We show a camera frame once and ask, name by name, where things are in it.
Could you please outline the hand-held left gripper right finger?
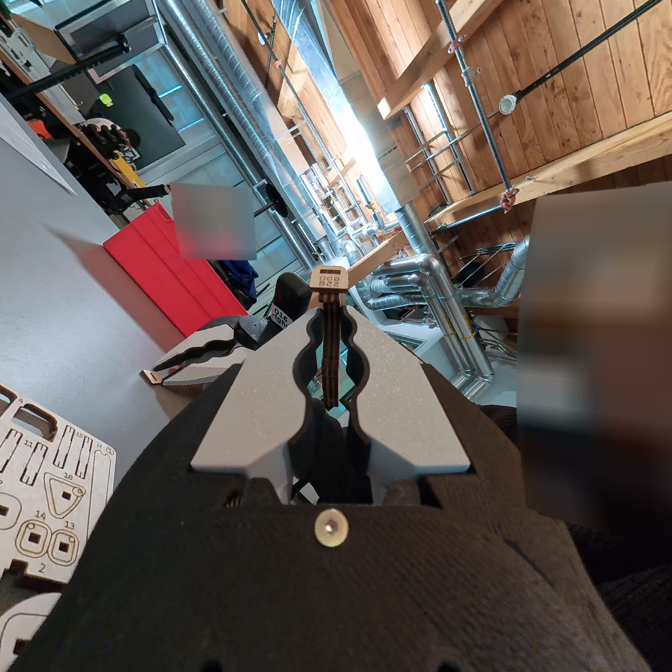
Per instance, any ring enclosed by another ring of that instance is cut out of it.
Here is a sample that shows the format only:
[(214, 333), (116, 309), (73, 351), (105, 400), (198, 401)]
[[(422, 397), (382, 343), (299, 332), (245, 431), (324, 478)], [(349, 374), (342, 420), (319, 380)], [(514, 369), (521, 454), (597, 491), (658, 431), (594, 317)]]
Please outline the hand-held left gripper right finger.
[(361, 354), (363, 387), (354, 394), (356, 426), (370, 444), (366, 475), (373, 501), (401, 480), (468, 471), (471, 462), (414, 353), (346, 307), (351, 352)]

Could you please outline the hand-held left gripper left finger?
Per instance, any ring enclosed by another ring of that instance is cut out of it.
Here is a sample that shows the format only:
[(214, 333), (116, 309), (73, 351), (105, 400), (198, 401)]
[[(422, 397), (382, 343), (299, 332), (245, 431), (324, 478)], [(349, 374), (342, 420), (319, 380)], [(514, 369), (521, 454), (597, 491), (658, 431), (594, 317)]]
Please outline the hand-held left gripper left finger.
[(298, 470), (290, 440), (307, 428), (312, 407), (299, 359), (315, 354), (321, 322), (321, 310), (309, 310), (246, 357), (191, 460), (194, 472), (265, 478), (290, 502)]

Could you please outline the wooden model assembly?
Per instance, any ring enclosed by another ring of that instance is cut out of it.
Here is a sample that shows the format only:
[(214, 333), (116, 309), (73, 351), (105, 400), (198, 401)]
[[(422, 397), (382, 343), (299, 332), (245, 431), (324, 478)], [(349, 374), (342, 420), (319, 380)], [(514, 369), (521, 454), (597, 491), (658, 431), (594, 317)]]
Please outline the wooden model assembly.
[(321, 380), (327, 411), (340, 403), (341, 308), (348, 284), (348, 271), (344, 267), (318, 265), (310, 276), (310, 289), (317, 294), (323, 314)]

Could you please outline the blue jacket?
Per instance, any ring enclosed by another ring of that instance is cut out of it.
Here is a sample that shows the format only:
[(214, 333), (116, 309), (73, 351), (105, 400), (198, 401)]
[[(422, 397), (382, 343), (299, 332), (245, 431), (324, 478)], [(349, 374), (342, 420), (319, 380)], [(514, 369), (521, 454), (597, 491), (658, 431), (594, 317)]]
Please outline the blue jacket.
[(237, 290), (238, 300), (245, 309), (252, 307), (257, 301), (256, 279), (258, 273), (248, 260), (228, 261), (231, 284)]

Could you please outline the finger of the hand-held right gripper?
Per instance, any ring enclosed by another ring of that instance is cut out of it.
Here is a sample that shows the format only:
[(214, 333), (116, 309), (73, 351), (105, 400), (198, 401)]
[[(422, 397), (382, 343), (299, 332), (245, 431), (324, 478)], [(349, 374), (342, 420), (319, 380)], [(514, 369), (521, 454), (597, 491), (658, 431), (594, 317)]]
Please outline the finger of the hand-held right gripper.
[(191, 363), (167, 376), (163, 387), (193, 386), (210, 384), (234, 365), (243, 364), (248, 357), (248, 349), (233, 349), (226, 356), (212, 357), (204, 362)]
[(194, 332), (167, 352), (153, 366), (153, 371), (223, 372), (239, 363), (236, 357), (230, 360), (231, 352), (239, 346), (230, 325), (208, 327)]

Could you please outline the wooden workbench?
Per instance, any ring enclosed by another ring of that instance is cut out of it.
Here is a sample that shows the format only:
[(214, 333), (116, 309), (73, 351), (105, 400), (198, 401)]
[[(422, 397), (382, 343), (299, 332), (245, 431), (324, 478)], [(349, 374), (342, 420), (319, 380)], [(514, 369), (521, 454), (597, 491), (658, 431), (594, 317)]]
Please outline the wooden workbench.
[(46, 61), (34, 49), (19, 25), (9, 18), (9, 13), (1, 5), (1, 95), (28, 122), (36, 122), (35, 133), (54, 128), (56, 134), (40, 136), (43, 140), (73, 139), (76, 145), (86, 147), (104, 166), (106, 172), (125, 188), (144, 188), (145, 184), (131, 168), (125, 158), (117, 152), (106, 149), (99, 152), (99, 146), (91, 143), (82, 131), (87, 121), (79, 106), (63, 87), (70, 79), (57, 81), (54, 86), (42, 91), (30, 91), (28, 94), (10, 99), (10, 94), (22, 91), (31, 84), (52, 75)]

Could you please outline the black round disc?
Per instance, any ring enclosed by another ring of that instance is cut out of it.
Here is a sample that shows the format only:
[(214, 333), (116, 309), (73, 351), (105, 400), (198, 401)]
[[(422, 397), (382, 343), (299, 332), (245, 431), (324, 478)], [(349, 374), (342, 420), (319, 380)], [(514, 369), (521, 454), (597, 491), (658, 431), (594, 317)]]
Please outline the black round disc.
[(282, 218), (287, 218), (289, 209), (281, 197), (280, 192), (271, 183), (264, 183), (260, 185), (261, 195), (265, 198), (265, 204), (254, 212), (254, 217), (267, 212), (273, 211)]

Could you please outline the grey desk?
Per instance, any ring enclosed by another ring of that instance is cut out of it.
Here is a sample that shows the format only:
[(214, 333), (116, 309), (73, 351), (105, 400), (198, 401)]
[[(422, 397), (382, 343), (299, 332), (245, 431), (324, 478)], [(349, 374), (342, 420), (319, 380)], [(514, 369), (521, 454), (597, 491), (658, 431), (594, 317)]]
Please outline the grey desk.
[(139, 371), (180, 334), (102, 244), (112, 221), (1, 100), (69, 191), (1, 141), (1, 382), (115, 449), (116, 495), (74, 575), (10, 671), (225, 671), (205, 640), (204, 559), (179, 542), (197, 507), (230, 513), (231, 476), (197, 474), (195, 421), (214, 409), (151, 392)]

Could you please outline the red plastic bin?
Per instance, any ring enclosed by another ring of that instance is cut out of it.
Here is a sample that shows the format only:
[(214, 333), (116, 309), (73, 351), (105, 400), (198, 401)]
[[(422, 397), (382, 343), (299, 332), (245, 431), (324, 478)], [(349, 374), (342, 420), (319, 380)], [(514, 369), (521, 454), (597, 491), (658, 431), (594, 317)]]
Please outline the red plastic bin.
[(182, 258), (174, 220), (161, 204), (103, 246), (184, 337), (216, 318), (247, 315), (208, 261)]

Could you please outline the wooden parts sheet with cutouts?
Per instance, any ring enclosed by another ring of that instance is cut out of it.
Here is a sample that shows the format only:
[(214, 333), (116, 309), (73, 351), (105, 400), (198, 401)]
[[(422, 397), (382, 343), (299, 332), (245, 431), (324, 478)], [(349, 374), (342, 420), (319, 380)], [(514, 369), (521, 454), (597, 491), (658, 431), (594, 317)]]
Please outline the wooden parts sheet with cutouts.
[(12, 567), (38, 593), (1, 607), (8, 671), (54, 608), (113, 492), (116, 451), (1, 385), (1, 574)]

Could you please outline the silver spiral ventilation duct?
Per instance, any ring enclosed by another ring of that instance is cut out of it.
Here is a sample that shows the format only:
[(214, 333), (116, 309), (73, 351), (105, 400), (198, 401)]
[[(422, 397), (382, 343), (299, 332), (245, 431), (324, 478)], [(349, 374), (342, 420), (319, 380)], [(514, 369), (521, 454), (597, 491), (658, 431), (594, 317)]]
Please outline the silver spiral ventilation duct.
[(158, 6), (300, 229), (323, 258), (333, 259), (331, 230), (303, 178), (307, 161), (231, 29), (207, 1), (158, 1)]

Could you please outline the bundle of silver insulated pipes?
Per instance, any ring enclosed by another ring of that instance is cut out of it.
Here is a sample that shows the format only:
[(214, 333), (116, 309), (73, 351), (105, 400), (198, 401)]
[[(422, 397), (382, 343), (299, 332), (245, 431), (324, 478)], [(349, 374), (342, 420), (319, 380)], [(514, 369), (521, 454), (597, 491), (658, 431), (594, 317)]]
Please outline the bundle of silver insulated pipes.
[(458, 366), (451, 384), (467, 399), (474, 400), (492, 383), (494, 371), (466, 310), (504, 308), (519, 298), (530, 238), (526, 236), (515, 245), (506, 243), (491, 249), (498, 253), (505, 247), (512, 248), (507, 265), (491, 288), (456, 288), (434, 254), (393, 259), (372, 274), (370, 289), (381, 297), (368, 300), (366, 306), (370, 310), (399, 307), (399, 301), (389, 300), (392, 290), (418, 290)]

